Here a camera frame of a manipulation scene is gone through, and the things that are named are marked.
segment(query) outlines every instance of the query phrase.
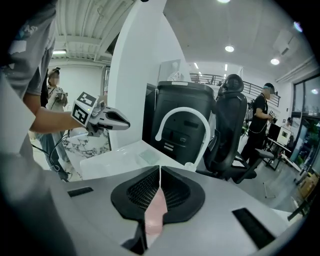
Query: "railing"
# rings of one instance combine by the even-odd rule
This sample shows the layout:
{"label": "railing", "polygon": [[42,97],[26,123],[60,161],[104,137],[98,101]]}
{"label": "railing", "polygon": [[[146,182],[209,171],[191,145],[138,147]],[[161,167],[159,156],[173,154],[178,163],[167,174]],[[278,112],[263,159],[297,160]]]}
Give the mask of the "railing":
{"label": "railing", "polygon": [[[221,75],[215,75],[215,74],[196,74],[192,73],[190,74],[191,81],[194,83],[199,83],[199,84],[205,84],[209,86],[220,86],[224,81],[225,78]],[[262,91],[262,87],[257,86],[253,83],[249,83],[246,81],[243,81],[244,83],[244,88],[243,92],[249,95],[252,95],[253,98],[256,98]],[[274,95],[268,102],[271,105],[274,105],[275,107],[279,107],[279,101],[280,101],[280,96]]]}

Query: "gray t-shirt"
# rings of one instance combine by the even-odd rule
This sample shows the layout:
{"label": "gray t-shirt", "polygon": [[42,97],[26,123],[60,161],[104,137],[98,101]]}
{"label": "gray t-shirt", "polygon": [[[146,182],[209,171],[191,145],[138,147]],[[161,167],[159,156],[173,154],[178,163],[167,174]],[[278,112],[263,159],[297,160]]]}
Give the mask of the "gray t-shirt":
{"label": "gray t-shirt", "polygon": [[[55,46],[55,17],[58,0],[52,0],[28,19],[20,28],[9,49],[8,65],[2,68],[7,81],[18,96],[41,95],[50,59]],[[27,135],[20,154],[33,159]]]}

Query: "white pillar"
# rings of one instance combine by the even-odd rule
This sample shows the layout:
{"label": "white pillar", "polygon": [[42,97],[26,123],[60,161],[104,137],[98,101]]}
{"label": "white pillar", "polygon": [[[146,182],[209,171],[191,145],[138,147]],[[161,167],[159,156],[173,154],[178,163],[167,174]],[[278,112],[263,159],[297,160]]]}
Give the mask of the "white pillar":
{"label": "white pillar", "polygon": [[152,50],[167,0],[134,3],[118,37],[109,75],[108,105],[130,121],[125,131],[110,131],[113,150],[142,138],[147,82]]}

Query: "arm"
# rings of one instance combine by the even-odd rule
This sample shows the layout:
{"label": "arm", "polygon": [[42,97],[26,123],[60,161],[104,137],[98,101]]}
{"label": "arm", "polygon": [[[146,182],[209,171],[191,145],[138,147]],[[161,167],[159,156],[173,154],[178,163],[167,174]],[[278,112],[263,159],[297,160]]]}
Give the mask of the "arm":
{"label": "arm", "polygon": [[255,116],[260,119],[272,119],[271,115],[263,113],[261,108],[256,109]]}
{"label": "arm", "polygon": [[82,127],[71,117],[70,112],[55,112],[41,107],[40,96],[26,93],[23,97],[24,104],[35,115],[31,131],[49,134]]}

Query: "black t-shirt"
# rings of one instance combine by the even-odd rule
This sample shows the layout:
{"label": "black t-shirt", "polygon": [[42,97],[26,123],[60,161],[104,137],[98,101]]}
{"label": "black t-shirt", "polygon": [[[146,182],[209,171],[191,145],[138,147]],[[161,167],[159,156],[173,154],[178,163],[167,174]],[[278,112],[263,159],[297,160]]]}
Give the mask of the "black t-shirt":
{"label": "black t-shirt", "polygon": [[268,104],[265,96],[261,93],[258,97],[256,97],[253,102],[253,110],[252,110],[252,122],[250,124],[250,130],[254,133],[265,134],[267,129],[267,121],[268,119],[261,119],[255,116],[257,109],[262,109],[264,114],[268,114]]}

